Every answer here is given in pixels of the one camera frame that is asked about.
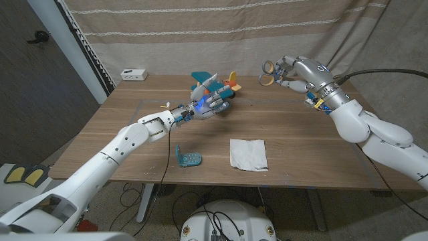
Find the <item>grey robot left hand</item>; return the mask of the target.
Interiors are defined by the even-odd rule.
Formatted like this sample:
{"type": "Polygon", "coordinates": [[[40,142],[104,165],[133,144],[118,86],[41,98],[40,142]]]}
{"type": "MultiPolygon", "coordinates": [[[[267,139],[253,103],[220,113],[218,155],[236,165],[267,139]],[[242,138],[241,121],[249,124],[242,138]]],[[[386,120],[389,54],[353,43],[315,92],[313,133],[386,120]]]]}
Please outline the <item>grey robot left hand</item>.
{"type": "Polygon", "coordinates": [[[191,119],[207,119],[213,115],[223,112],[230,107],[225,100],[232,97],[230,86],[222,84],[216,88],[209,89],[218,84],[217,74],[210,75],[208,72],[193,72],[192,77],[199,81],[198,86],[193,87],[191,102],[188,105],[179,105],[171,110],[171,114],[177,126],[191,119]]]}

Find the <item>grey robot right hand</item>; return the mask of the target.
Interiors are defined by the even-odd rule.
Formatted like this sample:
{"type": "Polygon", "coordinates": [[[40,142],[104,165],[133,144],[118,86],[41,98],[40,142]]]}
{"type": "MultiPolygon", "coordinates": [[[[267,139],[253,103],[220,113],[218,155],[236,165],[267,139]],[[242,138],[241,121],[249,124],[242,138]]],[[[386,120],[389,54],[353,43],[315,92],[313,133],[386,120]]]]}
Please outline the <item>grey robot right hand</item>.
{"type": "Polygon", "coordinates": [[[336,110],[349,102],[349,97],[334,82],[332,74],[320,62],[305,57],[293,58],[284,56],[278,64],[281,70],[286,72],[295,70],[297,75],[303,78],[303,80],[292,80],[291,78],[283,77],[282,80],[276,81],[281,86],[286,86],[300,93],[307,93],[309,90],[313,90],[320,95],[324,104],[332,110],[336,110]]]}

